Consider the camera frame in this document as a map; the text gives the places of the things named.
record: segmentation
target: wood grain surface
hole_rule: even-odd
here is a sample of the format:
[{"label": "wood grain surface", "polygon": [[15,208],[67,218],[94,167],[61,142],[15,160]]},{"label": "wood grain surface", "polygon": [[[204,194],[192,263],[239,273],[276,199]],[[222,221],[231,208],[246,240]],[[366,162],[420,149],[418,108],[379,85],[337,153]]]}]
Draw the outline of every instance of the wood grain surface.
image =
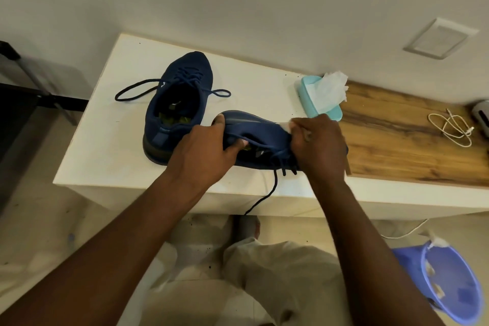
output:
[{"label": "wood grain surface", "polygon": [[[489,187],[489,141],[467,108],[352,81],[347,85],[339,125],[352,176]],[[446,108],[476,127],[472,147],[459,147],[428,121],[430,113],[448,116]],[[443,125],[443,119],[433,120]]]}]

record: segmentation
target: blue plastic bin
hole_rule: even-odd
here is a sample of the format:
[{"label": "blue plastic bin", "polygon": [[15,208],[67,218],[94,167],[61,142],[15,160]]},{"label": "blue plastic bin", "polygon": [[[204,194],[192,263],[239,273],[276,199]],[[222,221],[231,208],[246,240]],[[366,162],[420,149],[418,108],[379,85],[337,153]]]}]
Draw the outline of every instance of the blue plastic bin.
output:
[{"label": "blue plastic bin", "polygon": [[[310,99],[309,93],[307,92],[306,85],[314,84],[315,82],[321,80],[321,76],[304,76],[301,79],[299,87],[297,88],[297,94],[301,100],[302,107],[306,112],[308,118],[315,118],[319,113],[313,105],[313,101]],[[330,111],[326,113],[331,120],[339,121],[343,117],[343,112],[339,106],[333,107]]]},{"label": "blue plastic bin", "polygon": [[[461,255],[452,247],[433,247],[430,241],[421,246],[392,249],[394,255],[413,282],[432,305],[460,324],[474,324],[483,309],[483,295],[479,281]],[[428,277],[425,260],[435,270]],[[441,286],[445,296],[438,299],[430,281]]]}]

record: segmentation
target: tissue in bin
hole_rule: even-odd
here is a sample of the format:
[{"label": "tissue in bin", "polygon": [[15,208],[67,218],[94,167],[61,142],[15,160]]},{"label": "tissue in bin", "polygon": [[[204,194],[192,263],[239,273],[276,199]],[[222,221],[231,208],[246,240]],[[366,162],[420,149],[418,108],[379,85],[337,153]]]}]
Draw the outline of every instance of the tissue in bin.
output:
[{"label": "tissue in bin", "polygon": [[348,77],[342,72],[320,76],[304,76],[297,90],[302,106],[309,118],[327,114],[339,121],[343,113],[339,104],[346,100]]}]

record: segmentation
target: dark blue shoelace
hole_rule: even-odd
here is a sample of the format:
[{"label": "dark blue shoelace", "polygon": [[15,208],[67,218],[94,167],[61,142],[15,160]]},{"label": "dark blue shoelace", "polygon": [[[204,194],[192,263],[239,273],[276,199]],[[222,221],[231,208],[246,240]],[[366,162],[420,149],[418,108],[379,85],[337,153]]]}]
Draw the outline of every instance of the dark blue shoelace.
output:
[{"label": "dark blue shoelace", "polygon": [[[275,159],[275,160],[278,160],[278,162],[280,163],[280,168],[282,169],[282,174],[285,176],[286,175],[286,170],[285,170],[285,165],[284,165],[284,161],[285,160],[288,160],[290,158],[290,149],[288,148],[285,148],[284,150],[279,150],[275,147],[270,147],[266,144],[261,144],[259,142],[256,142],[254,140],[251,140],[250,138],[247,138],[247,137],[243,137],[241,135],[237,135],[237,134],[232,134],[232,133],[227,133],[227,135],[231,136],[231,137],[235,137],[235,138],[240,138],[240,139],[243,139],[245,141],[248,141],[248,143],[250,144],[253,144],[257,147],[261,147],[261,148],[264,148],[266,150],[270,150],[272,153],[272,155],[270,156],[270,159]],[[297,175],[297,168],[295,168],[294,166],[291,166],[291,170],[292,170],[292,173],[294,173],[294,175]],[[248,215],[249,212],[251,212],[255,206],[257,206],[258,204],[260,204],[260,202],[262,202],[263,200],[266,200],[268,199],[272,193],[275,192],[275,189],[277,188],[277,185],[278,185],[278,176],[277,176],[277,169],[273,169],[273,176],[275,177],[275,182],[273,183],[273,188],[272,190],[268,193],[268,195],[266,196],[263,196],[260,200],[258,200],[257,202],[255,202],[253,204],[253,206],[251,208],[249,208],[246,212],[245,212],[245,215]]]},{"label": "dark blue shoelace", "polygon": [[[196,69],[194,67],[184,67],[184,68],[180,67],[177,70],[176,75],[172,79],[164,80],[164,79],[160,78],[160,79],[142,80],[140,82],[137,82],[136,84],[130,85],[127,88],[122,89],[119,93],[117,93],[115,95],[114,99],[118,102],[127,102],[129,100],[137,100],[138,98],[145,96],[146,94],[152,92],[153,90],[158,89],[158,87],[160,87],[161,84],[165,85],[165,83],[167,83],[167,82],[168,83],[172,82],[172,83],[176,83],[176,84],[188,84],[188,85],[193,86],[194,88],[197,88],[199,90],[202,90],[208,94],[214,94],[214,95],[216,95],[218,97],[222,97],[222,98],[227,98],[227,97],[231,96],[231,92],[229,90],[226,90],[226,89],[209,90],[206,88],[202,88],[202,86],[200,84],[200,80],[202,79],[202,76],[203,76],[203,73],[200,72],[199,69]],[[151,89],[148,89],[147,91],[145,91],[141,94],[138,94],[137,96],[130,97],[130,98],[120,98],[121,95],[130,91],[131,89],[134,89],[134,88],[138,87],[139,85],[143,85],[146,83],[152,83],[152,82],[157,82],[158,85],[151,88]]]}]

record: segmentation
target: white wall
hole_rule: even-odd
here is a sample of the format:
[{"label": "white wall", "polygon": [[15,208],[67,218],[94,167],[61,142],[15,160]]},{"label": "white wall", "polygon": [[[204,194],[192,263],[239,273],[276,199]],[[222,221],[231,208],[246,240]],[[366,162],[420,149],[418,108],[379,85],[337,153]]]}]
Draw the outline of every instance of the white wall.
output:
[{"label": "white wall", "polygon": [[[437,16],[481,32],[443,61],[403,51]],[[120,31],[440,100],[489,98],[489,0],[0,0],[0,40],[60,94],[89,97]]]}]

